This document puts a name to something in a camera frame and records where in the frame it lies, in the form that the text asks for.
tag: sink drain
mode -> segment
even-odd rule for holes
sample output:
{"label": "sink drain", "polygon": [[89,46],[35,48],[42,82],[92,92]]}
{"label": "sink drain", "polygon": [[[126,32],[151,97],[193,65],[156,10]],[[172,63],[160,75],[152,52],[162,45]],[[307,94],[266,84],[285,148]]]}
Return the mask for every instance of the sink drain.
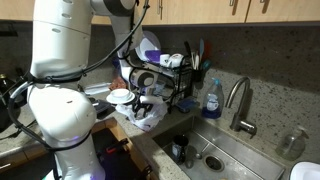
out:
{"label": "sink drain", "polygon": [[220,172],[224,169],[224,163],[218,157],[206,156],[203,162],[212,171]]}

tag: cabinet handle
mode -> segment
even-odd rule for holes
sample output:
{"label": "cabinet handle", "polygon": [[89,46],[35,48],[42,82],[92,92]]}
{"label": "cabinet handle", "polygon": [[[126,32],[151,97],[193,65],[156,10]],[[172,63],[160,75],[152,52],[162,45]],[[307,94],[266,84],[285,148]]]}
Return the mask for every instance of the cabinet handle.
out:
{"label": "cabinet handle", "polygon": [[160,20],[162,20],[162,9],[163,9],[162,0],[158,0],[157,14],[160,15]]}
{"label": "cabinet handle", "polygon": [[8,163],[6,165],[0,166],[0,169],[6,168],[6,167],[9,167],[9,166],[11,166],[11,163]]}
{"label": "cabinet handle", "polygon": [[229,6],[233,6],[232,13],[231,13],[232,15],[235,15],[237,12],[238,1],[239,0],[230,0]]}
{"label": "cabinet handle", "polygon": [[262,14],[265,14],[268,10],[270,0],[260,0],[260,3],[264,3],[262,8]]}

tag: speckled granite wall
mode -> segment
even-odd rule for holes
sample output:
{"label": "speckled granite wall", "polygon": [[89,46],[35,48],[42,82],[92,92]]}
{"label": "speckled granite wall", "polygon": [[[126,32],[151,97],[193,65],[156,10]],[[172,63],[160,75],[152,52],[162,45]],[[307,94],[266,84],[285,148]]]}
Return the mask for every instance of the speckled granite wall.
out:
{"label": "speckled granite wall", "polygon": [[[19,65],[25,70],[31,62],[31,23],[16,24],[19,37],[0,37],[0,72],[12,74]],[[320,163],[320,27],[145,27],[154,32],[167,53],[183,53],[188,40],[197,49],[199,39],[211,43],[210,60],[213,67],[206,73],[204,83],[197,84],[195,94],[202,102],[211,77],[220,78],[225,98],[233,84],[242,76],[251,78],[253,96],[247,119],[256,123],[257,136],[276,144],[282,133],[301,124],[307,128],[305,154],[316,154]],[[89,63],[108,53],[113,47],[110,27],[92,30]],[[112,68],[108,62],[88,74],[82,84],[111,81]],[[223,117],[231,122],[239,96]]]}

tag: dish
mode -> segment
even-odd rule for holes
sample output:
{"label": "dish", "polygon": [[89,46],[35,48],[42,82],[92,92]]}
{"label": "dish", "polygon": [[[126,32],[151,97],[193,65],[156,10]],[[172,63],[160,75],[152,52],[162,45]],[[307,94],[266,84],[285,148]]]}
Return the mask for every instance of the dish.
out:
{"label": "dish", "polygon": [[106,99],[111,104],[125,104],[132,101],[134,98],[135,98],[135,95],[132,92],[130,92],[129,98],[127,100],[115,100],[113,99],[111,94],[109,94]]}
{"label": "dish", "polygon": [[160,50],[160,42],[156,35],[154,35],[150,31],[143,31],[143,38],[139,44],[135,48],[138,57],[142,61],[148,61],[149,59],[146,57],[145,52],[148,50]]}

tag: bowl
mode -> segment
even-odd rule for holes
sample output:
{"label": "bowl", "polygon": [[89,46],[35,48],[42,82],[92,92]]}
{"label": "bowl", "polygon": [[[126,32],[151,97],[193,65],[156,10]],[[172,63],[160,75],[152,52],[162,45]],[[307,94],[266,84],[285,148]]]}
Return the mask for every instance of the bowl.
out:
{"label": "bowl", "polygon": [[156,63],[156,64],[160,63],[160,55],[161,55],[160,50],[148,50],[148,51],[145,51],[144,53],[145,53],[145,56],[148,58],[148,62]]}
{"label": "bowl", "polygon": [[125,101],[130,96],[130,91],[128,89],[115,89],[110,93],[111,97],[115,101]]}

